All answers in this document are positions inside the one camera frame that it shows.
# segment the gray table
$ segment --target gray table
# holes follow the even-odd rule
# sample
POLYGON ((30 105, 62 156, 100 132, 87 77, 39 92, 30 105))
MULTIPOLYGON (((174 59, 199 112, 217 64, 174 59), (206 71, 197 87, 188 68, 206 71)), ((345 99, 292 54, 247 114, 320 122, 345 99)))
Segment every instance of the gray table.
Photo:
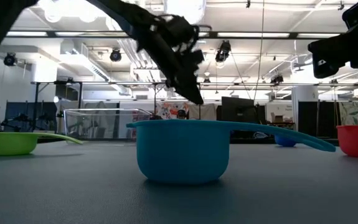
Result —
POLYGON ((0 223, 358 224, 358 159, 233 145, 220 181, 147 181, 133 146, 41 144, 0 157, 0 223))

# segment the black robotic arm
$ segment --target black robotic arm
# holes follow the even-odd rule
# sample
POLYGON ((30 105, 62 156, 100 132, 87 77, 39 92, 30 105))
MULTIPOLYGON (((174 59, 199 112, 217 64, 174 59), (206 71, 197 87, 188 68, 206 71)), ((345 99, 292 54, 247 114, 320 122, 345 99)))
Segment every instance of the black robotic arm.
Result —
MULTIPOLYGON (((113 18, 129 37, 138 42, 166 76, 166 85, 188 100, 202 104, 194 72, 204 60, 202 51, 192 51, 199 38, 199 27, 183 17, 158 17, 147 10, 120 0, 87 0, 113 18)), ((38 0, 0 0, 0 44, 27 7, 38 0)))

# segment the blue saucepan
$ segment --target blue saucepan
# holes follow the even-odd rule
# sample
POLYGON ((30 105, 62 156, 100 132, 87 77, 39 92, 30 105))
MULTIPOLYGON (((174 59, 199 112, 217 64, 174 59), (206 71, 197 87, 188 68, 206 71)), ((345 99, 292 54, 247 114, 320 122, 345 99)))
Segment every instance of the blue saucepan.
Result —
POLYGON ((335 146, 296 131, 273 126, 201 120, 154 120, 128 124, 137 130, 137 161, 150 180, 203 184, 226 170, 231 130, 259 131, 292 139, 327 152, 335 146))

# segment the blue bowl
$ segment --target blue bowl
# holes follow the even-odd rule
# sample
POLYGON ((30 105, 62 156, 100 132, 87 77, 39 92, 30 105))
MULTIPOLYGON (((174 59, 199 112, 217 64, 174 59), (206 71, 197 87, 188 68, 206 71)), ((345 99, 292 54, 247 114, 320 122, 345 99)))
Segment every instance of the blue bowl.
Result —
POLYGON ((204 184, 217 180, 228 164, 230 131, 279 134, 323 151, 325 141, 273 126, 201 120, 152 120, 128 124, 137 129, 137 162, 150 180, 166 184, 204 184))
POLYGON ((278 145, 283 146, 283 147, 294 147, 296 145, 296 141, 293 141, 288 138, 283 138, 278 135, 274 136, 274 140, 276 141, 276 143, 278 145))

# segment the green bowl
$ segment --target green bowl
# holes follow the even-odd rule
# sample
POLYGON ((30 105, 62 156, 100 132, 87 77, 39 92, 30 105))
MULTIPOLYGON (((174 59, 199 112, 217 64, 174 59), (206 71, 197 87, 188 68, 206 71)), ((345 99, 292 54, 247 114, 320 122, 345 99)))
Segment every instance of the green bowl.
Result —
POLYGON ((37 145, 38 137, 60 138, 76 144, 83 142, 59 134, 49 133, 0 133, 0 156, 18 156, 30 154, 37 145))

